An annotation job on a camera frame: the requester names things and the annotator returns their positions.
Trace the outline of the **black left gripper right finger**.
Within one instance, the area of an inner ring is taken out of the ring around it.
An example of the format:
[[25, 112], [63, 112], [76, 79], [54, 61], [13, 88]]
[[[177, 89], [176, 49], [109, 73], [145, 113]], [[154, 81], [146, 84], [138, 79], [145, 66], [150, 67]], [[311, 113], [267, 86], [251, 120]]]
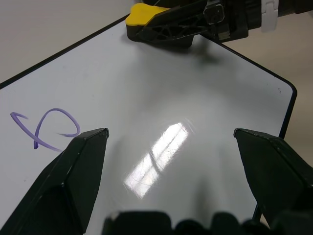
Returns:
[[313, 167], [282, 138], [241, 128], [234, 137], [247, 182], [268, 223], [285, 210], [313, 210]]

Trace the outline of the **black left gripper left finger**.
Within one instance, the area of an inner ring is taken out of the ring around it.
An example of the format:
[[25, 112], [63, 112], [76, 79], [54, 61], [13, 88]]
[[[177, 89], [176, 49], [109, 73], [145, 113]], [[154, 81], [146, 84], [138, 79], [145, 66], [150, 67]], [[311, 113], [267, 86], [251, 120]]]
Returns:
[[37, 177], [0, 235], [84, 235], [98, 195], [109, 131], [83, 132]]

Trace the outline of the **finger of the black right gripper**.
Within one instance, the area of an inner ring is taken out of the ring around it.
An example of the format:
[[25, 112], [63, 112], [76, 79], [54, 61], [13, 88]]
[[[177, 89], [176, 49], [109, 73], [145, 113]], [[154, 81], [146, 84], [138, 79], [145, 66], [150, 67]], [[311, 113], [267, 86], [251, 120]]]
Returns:
[[136, 33], [140, 41], [173, 41], [206, 32], [205, 4], [177, 6], [153, 16]]
[[142, 2], [152, 6], [171, 8], [170, 0], [142, 0]]

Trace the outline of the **yellow and black whiteboard eraser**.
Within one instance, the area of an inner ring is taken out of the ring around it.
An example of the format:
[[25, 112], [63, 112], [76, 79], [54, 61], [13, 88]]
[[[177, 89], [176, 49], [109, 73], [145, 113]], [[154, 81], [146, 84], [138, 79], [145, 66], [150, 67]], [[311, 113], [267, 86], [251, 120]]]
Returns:
[[191, 47], [193, 36], [175, 39], [175, 30], [169, 27], [169, 14], [175, 9], [145, 3], [134, 4], [125, 19], [127, 37], [133, 42], [157, 47]]

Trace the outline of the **purple marker drawing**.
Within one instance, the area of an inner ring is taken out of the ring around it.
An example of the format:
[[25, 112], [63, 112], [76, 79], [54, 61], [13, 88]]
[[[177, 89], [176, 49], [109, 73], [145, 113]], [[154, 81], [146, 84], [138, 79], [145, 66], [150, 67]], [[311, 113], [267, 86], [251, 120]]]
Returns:
[[61, 135], [61, 136], [64, 136], [64, 137], [67, 137], [67, 138], [74, 138], [74, 137], [77, 137], [80, 132], [81, 132], [81, 127], [79, 125], [79, 123], [77, 122], [77, 120], [70, 114], [68, 113], [67, 111], [61, 109], [61, 108], [52, 108], [48, 111], [45, 112], [45, 114], [42, 116], [42, 118], [40, 119], [37, 127], [36, 127], [36, 130], [35, 130], [35, 133], [32, 133], [29, 129], [27, 129], [24, 124], [20, 121], [19, 118], [24, 118], [24, 119], [28, 119], [27, 116], [23, 115], [23, 114], [20, 114], [20, 113], [17, 113], [17, 112], [11, 112], [10, 113], [10, 116], [11, 118], [14, 120], [14, 122], [23, 130], [24, 133], [26, 133], [29, 137], [32, 138], [33, 140], [33, 148], [34, 149], [38, 149], [39, 145], [45, 147], [45, 148], [48, 148], [52, 151], [55, 151], [55, 152], [59, 152], [61, 153], [62, 150], [59, 149], [59, 148], [56, 148], [46, 142], [44, 142], [42, 139], [39, 138], [39, 133], [40, 133], [40, 129], [41, 129], [41, 126], [45, 120], [45, 118], [47, 117], [47, 115], [51, 112], [60, 112], [62, 113], [63, 115], [65, 115], [67, 118], [69, 118], [72, 123], [74, 124], [75, 128], [76, 128], [76, 132], [73, 133], [73, 134], [66, 134], [66, 133], [58, 133], [58, 135]]

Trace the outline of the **white whiteboard with black frame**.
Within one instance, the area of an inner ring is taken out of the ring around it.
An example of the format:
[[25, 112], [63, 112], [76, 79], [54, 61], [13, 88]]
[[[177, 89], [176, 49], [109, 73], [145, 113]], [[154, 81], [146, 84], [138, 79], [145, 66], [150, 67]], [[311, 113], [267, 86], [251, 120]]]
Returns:
[[[256, 201], [248, 186], [237, 128], [283, 136], [294, 86], [282, 77], [201, 36], [186, 51], [128, 39], [118, 20], [80, 45], [0, 85], [0, 228], [59, 154], [32, 133], [46, 111], [61, 108], [81, 131], [108, 128], [101, 186], [87, 234], [99, 234], [114, 211], [162, 210], [173, 222], [208, 224], [227, 211], [251, 218]], [[44, 142], [65, 149], [72, 121], [45, 118]]]

